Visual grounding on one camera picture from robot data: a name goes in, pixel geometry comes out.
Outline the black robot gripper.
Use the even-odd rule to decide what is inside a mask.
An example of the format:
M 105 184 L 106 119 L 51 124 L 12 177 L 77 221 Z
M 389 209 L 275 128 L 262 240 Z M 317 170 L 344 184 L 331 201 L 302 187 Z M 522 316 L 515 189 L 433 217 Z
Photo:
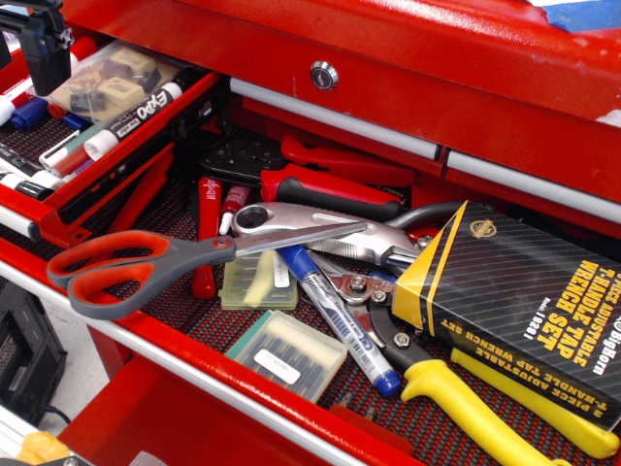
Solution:
M 1 30 L 16 34 L 39 96 L 48 96 L 71 77 L 72 30 L 63 1 L 2 1 Z

